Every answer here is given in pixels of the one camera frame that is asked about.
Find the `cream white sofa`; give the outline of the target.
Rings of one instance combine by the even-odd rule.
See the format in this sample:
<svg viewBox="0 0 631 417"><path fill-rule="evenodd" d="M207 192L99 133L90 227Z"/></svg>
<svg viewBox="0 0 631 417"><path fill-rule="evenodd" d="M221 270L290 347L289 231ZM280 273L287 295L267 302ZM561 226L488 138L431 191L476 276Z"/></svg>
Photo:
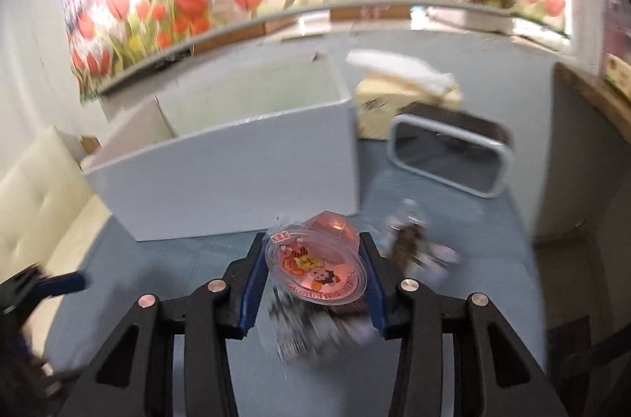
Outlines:
<svg viewBox="0 0 631 417"><path fill-rule="evenodd" d="M65 137L41 132L1 180L1 278L34 264L49 275L78 270L110 216Z"/></svg>

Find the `clear dark snack packet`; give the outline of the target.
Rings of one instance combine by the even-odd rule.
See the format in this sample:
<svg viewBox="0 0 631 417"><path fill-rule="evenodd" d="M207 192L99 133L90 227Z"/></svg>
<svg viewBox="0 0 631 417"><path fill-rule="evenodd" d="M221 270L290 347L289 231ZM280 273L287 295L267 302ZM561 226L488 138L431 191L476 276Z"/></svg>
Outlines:
<svg viewBox="0 0 631 417"><path fill-rule="evenodd" d="M430 241L428 218L414 199L403 199L386 218L381 236L381 254L395 262L403 275L428 286L444 280L461 261L449 246Z"/></svg>

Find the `white cardboard box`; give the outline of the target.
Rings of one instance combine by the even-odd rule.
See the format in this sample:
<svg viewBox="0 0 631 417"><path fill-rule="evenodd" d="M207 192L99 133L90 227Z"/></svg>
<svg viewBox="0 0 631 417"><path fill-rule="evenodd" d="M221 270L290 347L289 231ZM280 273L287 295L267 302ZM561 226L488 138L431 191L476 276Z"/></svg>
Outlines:
<svg viewBox="0 0 631 417"><path fill-rule="evenodd" d="M352 215L351 93L321 52L202 74L143 102L84 175L138 241L256 230L280 214Z"/></svg>

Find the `wooden side shelf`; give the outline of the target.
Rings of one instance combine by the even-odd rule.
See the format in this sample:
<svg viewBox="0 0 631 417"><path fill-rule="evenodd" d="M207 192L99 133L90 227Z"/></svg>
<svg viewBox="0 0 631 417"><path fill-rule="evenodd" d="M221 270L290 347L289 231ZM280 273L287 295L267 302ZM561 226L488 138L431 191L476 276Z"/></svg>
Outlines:
<svg viewBox="0 0 631 417"><path fill-rule="evenodd" d="M564 63L556 63L553 72L594 108L627 144L631 144L630 103L609 83Z"/></svg>

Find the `tissue box with tissue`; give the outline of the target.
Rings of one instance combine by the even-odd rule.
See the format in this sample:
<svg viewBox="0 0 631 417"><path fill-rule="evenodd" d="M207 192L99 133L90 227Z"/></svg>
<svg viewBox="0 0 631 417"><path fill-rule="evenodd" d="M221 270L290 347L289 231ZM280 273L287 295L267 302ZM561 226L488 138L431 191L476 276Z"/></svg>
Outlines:
<svg viewBox="0 0 631 417"><path fill-rule="evenodd" d="M420 102L456 110L463 101L451 73L425 60L399 53L354 49L345 61L365 71L355 87L357 133L361 140L387 141L390 122L408 105Z"/></svg>

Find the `patterned cardboard carton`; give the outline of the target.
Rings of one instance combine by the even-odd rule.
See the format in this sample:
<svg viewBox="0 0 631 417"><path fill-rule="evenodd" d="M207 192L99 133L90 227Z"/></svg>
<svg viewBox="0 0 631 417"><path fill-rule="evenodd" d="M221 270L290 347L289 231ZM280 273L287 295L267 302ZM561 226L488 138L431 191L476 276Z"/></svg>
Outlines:
<svg viewBox="0 0 631 417"><path fill-rule="evenodd" d="M618 93L631 98L631 66L614 54L607 54L605 79Z"/></svg>

